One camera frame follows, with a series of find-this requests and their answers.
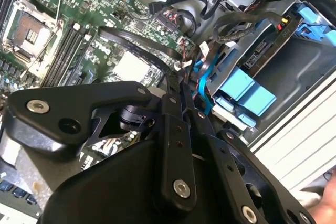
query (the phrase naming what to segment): metal panel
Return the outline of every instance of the metal panel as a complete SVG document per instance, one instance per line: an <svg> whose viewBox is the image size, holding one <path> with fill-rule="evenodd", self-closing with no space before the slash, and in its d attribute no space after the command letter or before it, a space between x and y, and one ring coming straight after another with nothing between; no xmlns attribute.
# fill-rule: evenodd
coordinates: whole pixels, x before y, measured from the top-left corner
<svg viewBox="0 0 336 224"><path fill-rule="evenodd" d="M251 148L288 190L336 165L335 103L336 72Z"/></svg>

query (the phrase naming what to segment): screw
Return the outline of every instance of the screw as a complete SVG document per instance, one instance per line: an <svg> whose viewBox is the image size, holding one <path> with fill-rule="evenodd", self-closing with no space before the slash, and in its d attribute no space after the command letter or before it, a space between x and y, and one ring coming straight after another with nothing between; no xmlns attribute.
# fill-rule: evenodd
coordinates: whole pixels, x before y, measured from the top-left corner
<svg viewBox="0 0 336 224"><path fill-rule="evenodd" d="M173 183L174 191L179 195L181 198L188 198L190 196L190 188L186 182L181 179L177 179Z"/></svg>
<svg viewBox="0 0 336 224"><path fill-rule="evenodd" d="M201 112L201 111L198 112L198 116L200 118L203 118L203 119L205 119L205 117L206 117L205 114L203 112Z"/></svg>
<svg viewBox="0 0 336 224"><path fill-rule="evenodd" d="M245 216L245 218L252 224L257 223L257 216L256 214L252 211L252 209L250 209L247 206L243 206L242 208L243 211L243 215Z"/></svg>
<svg viewBox="0 0 336 224"><path fill-rule="evenodd" d="M48 103L41 100L31 100L27 103L27 109L36 114L45 114L50 110Z"/></svg>
<svg viewBox="0 0 336 224"><path fill-rule="evenodd" d="M304 215L304 213L300 213L300 216L301 218L303 219L303 221L306 223L306 224L310 224L310 220L308 219L308 217L306 215Z"/></svg>
<svg viewBox="0 0 336 224"><path fill-rule="evenodd" d="M226 132L226 135L227 135L227 137L228 137L229 139L233 139L233 138L234 138L233 135L232 135L230 132Z"/></svg>
<svg viewBox="0 0 336 224"><path fill-rule="evenodd" d="M146 91L144 91L142 88L138 88L138 92L141 94L146 94Z"/></svg>
<svg viewBox="0 0 336 224"><path fill-rule="evenodd" d="M172 103L177 103L176 99L173 98L173 97L170 97L169 100L170 100Z"/></svg>

